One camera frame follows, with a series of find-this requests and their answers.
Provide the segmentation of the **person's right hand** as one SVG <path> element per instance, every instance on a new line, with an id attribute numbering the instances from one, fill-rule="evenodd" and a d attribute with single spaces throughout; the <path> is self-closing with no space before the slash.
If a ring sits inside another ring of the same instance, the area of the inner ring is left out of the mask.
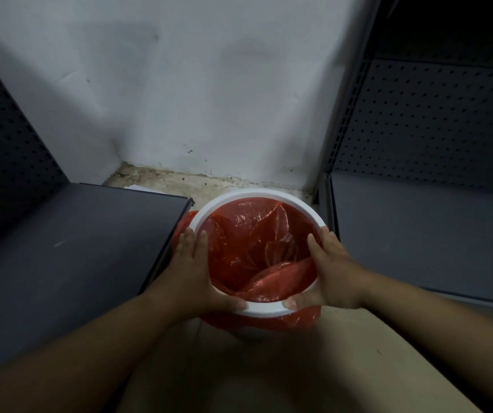
<path id="1" fill-rule="evenodd" d="M 321 291 L 321 306 L 343 309 L 369 308 L 368 297 L 375 273 L 350 257 L 343 247 L 343 260 L 330 263 L 320 259 L 321 243 L 312 234 L 307 243 L 317 268 L 317 284 L 310 290 Z"/>

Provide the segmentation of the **person's left hand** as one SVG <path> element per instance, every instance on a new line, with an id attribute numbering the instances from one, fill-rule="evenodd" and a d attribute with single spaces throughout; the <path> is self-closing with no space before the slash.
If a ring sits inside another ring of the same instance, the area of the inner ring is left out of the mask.
<path id="1" fill-rule="evenodd" d="M 194 267 L 189 271 L 179 271 L 178 242 L 167 269 L 148 288 L 173 320 L 191 319 L 212 312 L 212 293 L 218 291 L 209 277 L 208 237 L 205 231 L 195 236 L 194 255 Z"/>

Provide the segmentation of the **white round trash bin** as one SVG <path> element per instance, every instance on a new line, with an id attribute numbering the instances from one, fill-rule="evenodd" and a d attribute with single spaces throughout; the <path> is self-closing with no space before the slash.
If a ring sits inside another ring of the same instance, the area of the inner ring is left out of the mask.
<path id="1" fill-rule="evenodd" d="M 268 188 L 247 188 L 209 201 L 192 218 L 196 236 L 208 236 L 209 275 L 215 290 L 237 296 L 251 319 L 297 317 L 284 306 L 292 295 L 314 288 L 317 270 L 307 238 L 320 242 L 326 223 L 295 196 Z"/>

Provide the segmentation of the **person's left forearm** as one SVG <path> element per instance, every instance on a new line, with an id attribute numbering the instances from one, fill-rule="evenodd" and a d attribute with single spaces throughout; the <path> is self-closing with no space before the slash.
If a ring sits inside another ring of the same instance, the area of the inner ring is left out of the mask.
<path id="1" fill-rule="evenodd" d="M 97 413 L 187 309 L 145 293 L 0 367 L 0 413 Z"/>

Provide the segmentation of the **person's right forearm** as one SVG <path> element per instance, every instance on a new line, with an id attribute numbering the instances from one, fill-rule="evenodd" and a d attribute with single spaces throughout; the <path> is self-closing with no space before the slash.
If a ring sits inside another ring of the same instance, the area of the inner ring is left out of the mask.
<path id="1" fill-rule="evenodd" d="M 363 308 L 414 344 L 478 408 L 493 412 L 493 319 L 371 271 L 356 279 Z"/>

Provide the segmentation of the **red plastic bin liner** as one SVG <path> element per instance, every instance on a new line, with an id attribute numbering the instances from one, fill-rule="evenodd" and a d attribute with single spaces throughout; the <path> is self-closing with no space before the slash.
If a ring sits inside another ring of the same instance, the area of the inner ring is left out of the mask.
<path id="1" fill-rule="evenodd" d="M 224 204 L 201 223 L 209 239 L 209 277 L 217 290 L 271 303 L 305 291 L 316 279 L 307 238 L 319 229 L 298 209 L 269 198 Z"/>

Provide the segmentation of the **white paper scrap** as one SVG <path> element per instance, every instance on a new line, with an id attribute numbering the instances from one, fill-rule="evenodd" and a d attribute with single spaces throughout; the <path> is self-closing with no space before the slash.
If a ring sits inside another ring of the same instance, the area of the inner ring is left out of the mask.
<path id="1" fill-rule="evenodd" d="M 155 190 L 155 189 L 152 189 L 152 188 L 147 188 L 147 187 L 142 187 L 142 186 L 138 186 L 138 185 L 130 185 L 130 186 L 127 186 L 127 187 L 124 187 L 124 189 L 128 189 L 128 190 L 134 190 L 134 191 L 140 191 L 140 192 L 146 192 L 146 193 L 153 193 L 153 194 L 166 194 L 164 192 L 161 192 L 159 190 Z"/>

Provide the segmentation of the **grey metal pegboard shelf unit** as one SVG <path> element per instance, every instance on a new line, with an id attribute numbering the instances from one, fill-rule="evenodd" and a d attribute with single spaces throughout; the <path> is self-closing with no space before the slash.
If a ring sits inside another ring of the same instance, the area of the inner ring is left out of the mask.
<path id="1" fill-rule="evenodd" d="M 351 255 L 493 308 L 493 0 L 367 0 L 317 188 Z"/>
<path id="2" fill-rule="evenodd" d="M 143 292 L 192 204 L 72 183 L 0 80 L 0 365 Z"/>

